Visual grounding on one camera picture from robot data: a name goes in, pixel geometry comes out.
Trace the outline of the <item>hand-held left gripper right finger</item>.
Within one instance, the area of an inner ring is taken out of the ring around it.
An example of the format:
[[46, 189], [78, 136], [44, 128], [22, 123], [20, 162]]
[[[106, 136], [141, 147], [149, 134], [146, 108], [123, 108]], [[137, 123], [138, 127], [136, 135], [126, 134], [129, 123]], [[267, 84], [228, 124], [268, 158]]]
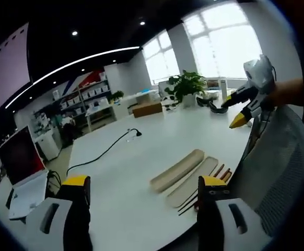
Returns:
[[216, 177], [198, 178], [198, 250], [262, 250], [270, 237], [261, 219]]

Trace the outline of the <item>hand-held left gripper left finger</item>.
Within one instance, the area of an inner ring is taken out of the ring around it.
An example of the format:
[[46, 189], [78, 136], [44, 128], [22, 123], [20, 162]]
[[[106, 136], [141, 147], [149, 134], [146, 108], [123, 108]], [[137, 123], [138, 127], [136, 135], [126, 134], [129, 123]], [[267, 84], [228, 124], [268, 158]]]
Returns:
[[92, 250], [90, 176], [68, 177], [26, 217], [27, 250]]

